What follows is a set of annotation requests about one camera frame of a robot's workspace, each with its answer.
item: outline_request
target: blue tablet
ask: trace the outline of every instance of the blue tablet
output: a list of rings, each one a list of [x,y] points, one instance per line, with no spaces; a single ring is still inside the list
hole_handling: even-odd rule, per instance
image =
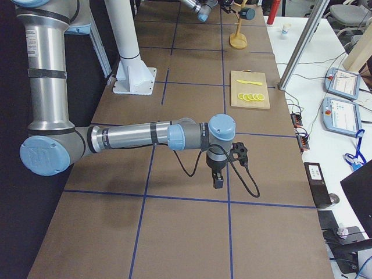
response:
[[[321,112],[325,128],[332,132],[355,137],[362,128],[356,103],[327,97],[323,100]]]
[[[357,100],[359,95],[360,74],[330,68],[324,80],[325,90],[349,100]]]

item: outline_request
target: red tube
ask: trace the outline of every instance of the red tube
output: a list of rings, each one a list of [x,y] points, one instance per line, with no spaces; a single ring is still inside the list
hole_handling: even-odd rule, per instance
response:
[[[272,25],[274,23],[274,19],[275,19],[275,16],[277,15],[279,5],[280,5],[280,0],[273,1],[273,4],[271,5],[271,9],[270,9],[269,18],[267,19],[267,24]]]

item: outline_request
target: gray chair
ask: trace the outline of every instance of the gray chair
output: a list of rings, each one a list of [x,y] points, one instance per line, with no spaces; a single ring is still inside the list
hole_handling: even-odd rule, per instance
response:
[[[372,0],[359,0],[358,6],[350,5],[350,3],[351,1],[347,4],[332,5],[330,12],[324,16],[325,18],[331,16],[344,26],[337,33],[337,37],[346,31],[360,30],[363,32],[367,23],[372,19],[372,6],[370,6]]]

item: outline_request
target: blue lanyard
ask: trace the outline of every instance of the blue lanyard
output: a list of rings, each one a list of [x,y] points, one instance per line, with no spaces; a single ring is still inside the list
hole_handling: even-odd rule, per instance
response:
[[[364,132],[365,131],[363,129],[360,129],[355,135],[355,139],[357,140],[355,155],[352,155],[350,153],[345,154],[345,160],[349,165],[353,167],[353,171],[359,169],[360,167],[367,163],[366,158],[364,158],[363,154],[360,151],[360,146],[362,145],[362,138]]]

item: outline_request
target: dark wall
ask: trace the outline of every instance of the dark wall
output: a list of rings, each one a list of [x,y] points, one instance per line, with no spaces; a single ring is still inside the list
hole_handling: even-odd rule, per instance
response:
[[[111,64],[116,46],[104,1],[91,9]],[[66,35],[70,120],[89,125],[106,84],[89,36]],[[70,173],[41,177],[19,158],[27,138],[30,83],[24,27],[10,0],[0,1],[0,278],[26,278]]]

